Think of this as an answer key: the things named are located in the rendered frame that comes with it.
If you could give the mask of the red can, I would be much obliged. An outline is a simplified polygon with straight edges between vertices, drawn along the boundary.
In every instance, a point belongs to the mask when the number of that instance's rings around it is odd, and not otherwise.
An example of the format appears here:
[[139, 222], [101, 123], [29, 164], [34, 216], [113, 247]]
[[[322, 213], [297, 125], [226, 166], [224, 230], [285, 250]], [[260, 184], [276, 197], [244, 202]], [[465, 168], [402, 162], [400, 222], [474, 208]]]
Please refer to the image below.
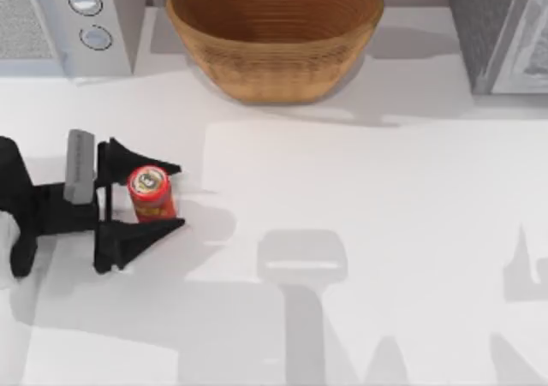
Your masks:
[[128, 178], [128, 192], [140, 223], [176, 218], [168, 174], [153, 165], [135, 169]]

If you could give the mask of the pale microwave oven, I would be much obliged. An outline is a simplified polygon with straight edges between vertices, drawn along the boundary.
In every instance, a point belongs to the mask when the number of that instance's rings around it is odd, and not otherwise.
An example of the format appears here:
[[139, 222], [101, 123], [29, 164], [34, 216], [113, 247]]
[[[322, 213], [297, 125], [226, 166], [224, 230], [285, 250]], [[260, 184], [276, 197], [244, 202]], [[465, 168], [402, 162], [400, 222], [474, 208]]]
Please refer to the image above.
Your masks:
[[[140, 47], [147, 0], [103, 0], [95, 16], [76, 14], [68, 0], [0, 0], [0, 77], [95, 79], [130, 76]], [[99, 25], [113, 45], [86, 48], [82, 28]]]

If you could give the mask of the brown woven basket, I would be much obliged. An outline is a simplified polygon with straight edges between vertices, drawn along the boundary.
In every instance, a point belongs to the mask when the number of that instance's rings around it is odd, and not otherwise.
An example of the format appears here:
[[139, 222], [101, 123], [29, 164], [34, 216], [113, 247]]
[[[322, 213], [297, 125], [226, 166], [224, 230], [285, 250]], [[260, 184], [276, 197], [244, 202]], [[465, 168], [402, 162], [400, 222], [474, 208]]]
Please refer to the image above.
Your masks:
[[308, 103], [354, 66], [384, 0], [166, 0], [189, 55], [246, 103]]

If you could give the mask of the round microwave knob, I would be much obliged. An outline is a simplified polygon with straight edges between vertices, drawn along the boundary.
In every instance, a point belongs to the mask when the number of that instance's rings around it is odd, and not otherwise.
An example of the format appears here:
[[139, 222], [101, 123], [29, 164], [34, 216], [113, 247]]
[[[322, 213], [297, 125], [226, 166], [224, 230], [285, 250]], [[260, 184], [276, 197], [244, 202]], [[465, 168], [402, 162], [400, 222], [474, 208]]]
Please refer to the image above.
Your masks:
[[78, 15], [95, 16], [103, 9], [103, 0], [68, 0], [69, 7]]
[[104, 51], [113, 45], [110, 32], [99, 25], [82, 28], [79, 32], [79, 38], [81, 43], [90, 50]]

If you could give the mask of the pale grey rounded box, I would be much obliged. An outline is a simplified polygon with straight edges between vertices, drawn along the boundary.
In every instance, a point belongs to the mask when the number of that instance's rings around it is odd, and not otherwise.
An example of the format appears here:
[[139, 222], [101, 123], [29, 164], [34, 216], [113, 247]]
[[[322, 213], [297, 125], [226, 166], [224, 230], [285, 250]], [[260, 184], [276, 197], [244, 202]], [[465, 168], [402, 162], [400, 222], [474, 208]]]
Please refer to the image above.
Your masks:
[[94, 194], [95, 137], [81, 129], [68, 133], [63, 197], [73, 205], [87, 205]]

